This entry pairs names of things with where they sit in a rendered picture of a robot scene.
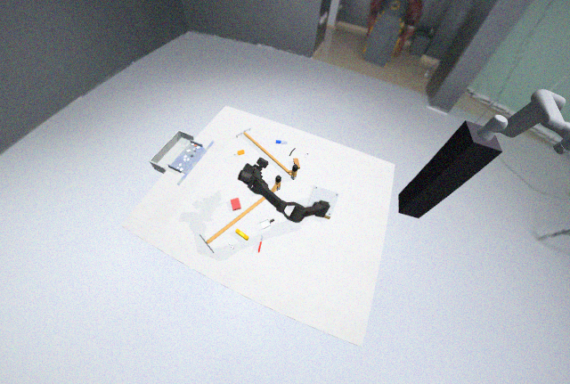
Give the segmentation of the long tan scraper with black blade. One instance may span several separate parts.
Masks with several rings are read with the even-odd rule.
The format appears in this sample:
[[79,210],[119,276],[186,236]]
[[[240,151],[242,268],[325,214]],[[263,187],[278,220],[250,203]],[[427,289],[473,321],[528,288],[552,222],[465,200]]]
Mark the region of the long tan scraper with black blade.
[[[279,191],[281,188],[281,176],[277,175],[275,177],[275,185],[274,187],[271,189],[272,192],[276,192]],[[234,225],[236,222],[238,222],[241,218],[243,218],[245,215],[247,215],[247,213],[252,210],[253,208],[255,208],[257,205],[259,205],[262,201],[264,201],[265,198],[261,198],[259,201],[257,201],[255,204],[253,204],[250,208],[247,208],[247,210],[245,210],[242,214],[240,214],[238,217],[236,217],[234,220],[232,220],[228,225],[226,225],[223,229],[221,229],[218,233],[214,234],[211,238],[209,238],[209,240],[206,242],[199,234],[200,238],[203,239],[204,242],[206,242],[206,244],[208,245],[208,243],[211,243],[211,241],[213,241],[215,238],[217,238],[219,235],[221,235],[223,232],[225,232],[228,228],[230,228],[232,225]],[[209,247],[209,245],[208,245]],[[209,247],[210,248],[210,247]],[[211,248],[210,248],[211,249]],[[212,249],[211,251],[213,253],[215,253]]]

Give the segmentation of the red rectangular block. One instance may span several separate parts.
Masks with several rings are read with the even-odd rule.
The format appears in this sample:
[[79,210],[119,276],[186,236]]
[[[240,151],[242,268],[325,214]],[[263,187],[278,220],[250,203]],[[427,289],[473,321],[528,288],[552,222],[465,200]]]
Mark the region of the red rectangular block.
[[240,205],[240,200],[238,199],[234,199],[231,200],[231,204],[232,204],[232,210],[237,210],[237,209],[241,209],[241,205]]

